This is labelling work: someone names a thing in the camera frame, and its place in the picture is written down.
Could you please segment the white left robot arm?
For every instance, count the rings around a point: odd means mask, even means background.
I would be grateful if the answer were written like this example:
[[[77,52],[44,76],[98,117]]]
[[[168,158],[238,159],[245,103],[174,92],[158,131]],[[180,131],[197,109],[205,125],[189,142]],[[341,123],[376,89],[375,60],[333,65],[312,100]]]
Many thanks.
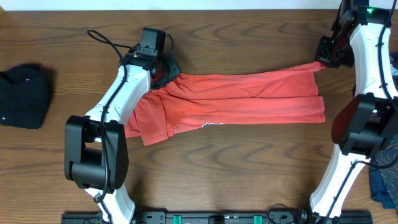
[[[171,54],[160,57],[128,53],[115,81],[100,102],[84,116],[70,116],[65,125],[65,177],[98,202],[99,213],[66,213],[62,223],[131,223],[135,203],[124,181],[129,158],[128,119],[150,90],[167,86],[180,74]]]

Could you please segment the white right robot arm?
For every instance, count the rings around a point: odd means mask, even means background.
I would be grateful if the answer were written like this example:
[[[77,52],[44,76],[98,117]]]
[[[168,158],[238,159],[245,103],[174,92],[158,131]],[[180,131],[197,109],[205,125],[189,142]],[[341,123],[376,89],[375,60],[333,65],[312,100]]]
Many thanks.
[[[343,202],[364,166],[397,134],[397,89],[390,69],[389,36],[394,8],[369,1],[342,0],[315,56],[327,67],[355,68],[354,97],[336,116],[331,129],[331,161],[310,196],[302,223],[372,223],[368,212],[346,213]]]

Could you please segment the red orange t-shirt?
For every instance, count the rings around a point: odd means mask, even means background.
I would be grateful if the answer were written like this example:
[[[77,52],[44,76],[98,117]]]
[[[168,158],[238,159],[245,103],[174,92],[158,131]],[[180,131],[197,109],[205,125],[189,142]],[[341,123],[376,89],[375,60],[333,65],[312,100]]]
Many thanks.
[[[314,76],[323,68],[313,62],[247,75],[182,73],[139,100],[126,137],[149,146],[210,125],[323,123],[325,106]]]

